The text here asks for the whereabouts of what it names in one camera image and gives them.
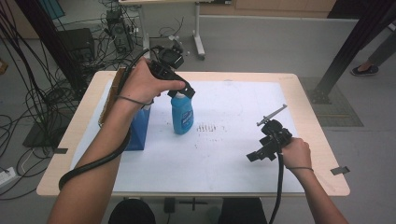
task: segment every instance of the blue spray bottle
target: blue spray bottle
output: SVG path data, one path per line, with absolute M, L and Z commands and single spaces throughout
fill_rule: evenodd
M 175 133 L 183 134 L 189 131 L 194 123 L 194 112 L 191 99 L 184 94 L 177 93 L 171 100 L 172 120 Z

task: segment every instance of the white paper sheet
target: white paper sheet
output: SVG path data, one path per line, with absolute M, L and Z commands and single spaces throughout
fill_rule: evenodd
M 98 120 L 110 82 L 78 145 L 74 167 L 99 131 Z M 265 135 L 256 122 L 287 104 L 278 83 L 195 81 L 194 124 L 184 135 L 173 132 L 171 98 L 155 98 L 143 151 L 125 151 L 114 191 L 173 193 L 276 192 L 277 160 L 250 162 Z M 297 136 L 289 110 L 274 117 Z M 283 191 L 304 192 L 285 170 Z

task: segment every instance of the electronic equipment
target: electronic equipment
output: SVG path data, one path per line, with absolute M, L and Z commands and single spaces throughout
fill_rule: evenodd
M 290 143 L 292 135 L 289 130 L 283 128 L 282 124 L 276 119 L 271 119 L 286 107 L 287 105 L 283 105 L 274 113 L 264 116 L 263 120 L 257 123 L 257 126 L 264 124 L 262 133 L 266 136 L 260 140 L 262 148 L 247 155 L 250 161 L 264 160 L 267 157 L 273 161 L 276 158 L 275 154 L 281 153 L 282 147 Z
M 84 63 L 94 59 L 95 47 L 89 28 L 58 31 L 58 35 L 76 62 Z
M 178 69 L 183 63 L 184 59 L 181 53 L 183 52 L 183 48 L 181 47 L 181 43 L 177 38 L 172 39 L 174 45 L 172 48 L 164 48 L 161 46 L 156 46 L 152 49 L 157 49 L 158 52 L 158 61 L 151 61 L 148 66 L 152 75 L 154 75 L 158 79 L 163 80 L 180 80 L 183 81 L 186 86 L 183 90 L 179 91 L 169 91 L 168 95 L 170 97 L 175 97 L 177 92 L 180 92 L 190 99 L 195 94 L 195 90 L 192 88 L 190 83 L 184 80 L 182 77 L 177 75 L 173 69 Z
M 108 10 L 106 12 L 108 33 L 113 37 L 113 43 L 118 53 L 125 53 L 132 50 L 132 30 L 125 25 L 121 9 Z

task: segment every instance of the person's right hand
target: person's right hand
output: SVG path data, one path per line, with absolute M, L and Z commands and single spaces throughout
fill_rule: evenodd
M 149 71 L 148 60 L 141 57 L 126 80 L 120 95 L 138 102 L 150 103 L 162 91 L 178 91 L 184 87 L 183 81 L 159 80 L 154 77 Z
M 282 148 L 282 153 L 286 168 L 312 168 L 311 150 L 309 149 L 309 145 L 303 139 L 291 138 L 291 142 Z M 294 173 L 297 172 L 298 169 L 290 170 Z

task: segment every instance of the black tape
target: black tape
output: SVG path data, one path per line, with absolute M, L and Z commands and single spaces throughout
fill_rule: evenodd
M 333 175 L 340 175 L 340 174 L 344 175 L 344 174 L 350 172 L 349 168 L 347 168 L 346 166 L 344 166 L 344 167 L 340 166 L 340 167 L 332 169 L 331 171 L 332 171 Z
M 66 154 L 68 148 L 64 148 L 64 147 L 57 147 L 55 148 L 55 150 L 53 150 L 54 154 Z

